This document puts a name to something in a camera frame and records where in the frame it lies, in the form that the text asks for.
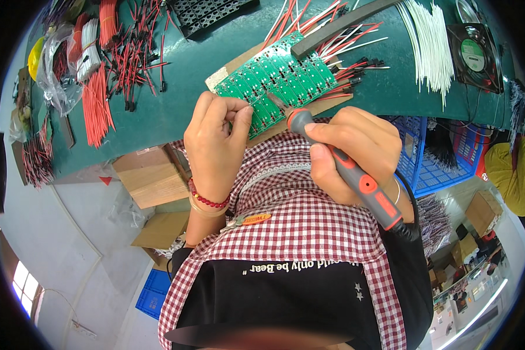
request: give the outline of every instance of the fan label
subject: fan label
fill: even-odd
[[[461,43],[461,54],[465,64],[475,72],[484,69],[485,58],[482,49],[471,39],[464,39]]]

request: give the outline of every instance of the gingham shirt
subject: gingham shirt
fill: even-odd
[[[172,146],[184,151],[182,141]],[[217,259],[361,263],[382,348],[406,348],[403,314],[375,219],[366,209],[333,201],[315,185],[309,169],[309,144],[293,133],[283,132],[245,152],[230,210],[272,217],[211,234],[190,253],[161,309],[158,336],[165,350],[171,350],[171,342],[163,335],[175,329],[203,262]]]

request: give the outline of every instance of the orange badge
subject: orange badge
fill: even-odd
[[[242,225],[253,225],[259,222],[263,222],[265,220],[270,219],[271,216],[272,216],[271,214],[257,214],[257,215],[247,216],[243,220]]]

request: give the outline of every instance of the window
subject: window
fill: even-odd
[[[33,318],[35,316],[36,304],[38,301],[37,295],[42,288],[21,262],[18,262],[17,267],[15,268],[12,287],[15,295],[21,301],[23,309],[27,312],[27,315],[30,318]]]

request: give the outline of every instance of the printed circuit board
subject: printed circuit board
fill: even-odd
[[[298,31],[285,36],[246,61],[216,86],[218,95],[237,97],[253,106],[249,139],[285,117],[266,97],[266,91],[296,108],[338,86],[334,75],[316,52],[304,60],[297,60],[290,54],[290,48],[301,39],[303,35]]]

